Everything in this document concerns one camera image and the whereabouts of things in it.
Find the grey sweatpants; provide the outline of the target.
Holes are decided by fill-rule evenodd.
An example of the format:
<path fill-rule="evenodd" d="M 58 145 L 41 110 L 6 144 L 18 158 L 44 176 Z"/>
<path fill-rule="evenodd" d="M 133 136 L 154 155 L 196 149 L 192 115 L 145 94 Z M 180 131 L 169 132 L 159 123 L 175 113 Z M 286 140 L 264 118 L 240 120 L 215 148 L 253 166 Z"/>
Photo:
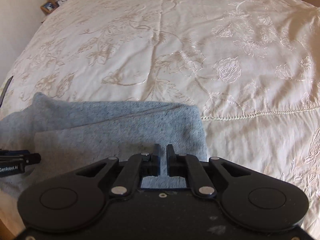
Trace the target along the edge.
<path fill-rule="evenodd" d="M 26 109 L 1 120 L 1 148 L 28 150 L 41 162 L 24 174 L 1 179 L 2 191 L 17 198 L 43 180 L 117 157 L 150 153 L 160 145 L 161 174 L 143 180 L 143 187 L 185 187 L 167 176 L 165 148 L 207 158 L 206 137 L 196 106 L 166 102 L 65 102 L 42 93 Z"/>

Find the black smartphone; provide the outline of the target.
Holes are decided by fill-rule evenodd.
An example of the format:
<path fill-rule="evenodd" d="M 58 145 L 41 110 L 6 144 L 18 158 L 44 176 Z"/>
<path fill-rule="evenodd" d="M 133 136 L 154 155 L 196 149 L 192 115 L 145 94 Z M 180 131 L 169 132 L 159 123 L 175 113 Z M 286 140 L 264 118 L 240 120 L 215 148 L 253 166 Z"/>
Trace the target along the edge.
<path fill-rule="evenodd" d="M 11 76 L 11 77 L 7 80 L 5 86 L 4 86 L 3 90 L 2 90 L 1 97 L 0 97 L 0 107 L 1 107 L 2 104 L 3 104 L 5 94 L 6 94 L 7 90 L 8 90 L 8 88 L 9 88 L 12 80 L 13 80 L 13 76 Z"/>

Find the small white alarm clock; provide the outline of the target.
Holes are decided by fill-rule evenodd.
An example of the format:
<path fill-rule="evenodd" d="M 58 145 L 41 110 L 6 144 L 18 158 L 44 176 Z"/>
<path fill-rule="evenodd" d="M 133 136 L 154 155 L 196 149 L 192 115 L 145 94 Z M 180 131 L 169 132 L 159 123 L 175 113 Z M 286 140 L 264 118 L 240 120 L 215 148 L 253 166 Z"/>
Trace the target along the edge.
<path fill-rule="evenodd" d="M 57 0 L 56 3 L 58 6 L 63 5 L 63 3 L 65 3 L 67 0 Z"/>

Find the wooden picture frame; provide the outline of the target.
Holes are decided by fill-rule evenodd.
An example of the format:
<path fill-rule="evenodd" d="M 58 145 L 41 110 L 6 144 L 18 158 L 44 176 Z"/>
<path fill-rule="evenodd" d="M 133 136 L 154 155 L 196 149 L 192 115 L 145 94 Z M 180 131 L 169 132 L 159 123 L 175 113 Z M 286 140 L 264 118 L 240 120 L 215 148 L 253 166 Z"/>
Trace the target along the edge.
<path fill-rule="evenodd" d="M 56 2 L 50 0 L 48 0 L 46 3 L 40 6 L 41 10 L 45 13 L 45 15 L 51 14 L 58 7 L 59 5 Z"/>

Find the cream embroidered bedspread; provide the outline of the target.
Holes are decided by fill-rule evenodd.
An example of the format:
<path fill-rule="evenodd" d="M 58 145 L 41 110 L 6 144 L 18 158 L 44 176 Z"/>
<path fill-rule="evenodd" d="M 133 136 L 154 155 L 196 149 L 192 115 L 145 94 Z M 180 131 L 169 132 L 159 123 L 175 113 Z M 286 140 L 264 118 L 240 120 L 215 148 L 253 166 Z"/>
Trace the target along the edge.
<path fill-rule="evenodd" d="M 8 72 L 34 94 L 196 105 L 207 155 L 300 187 L 319 238 L 319 8 L 302 0 L 68 0 Z"/>

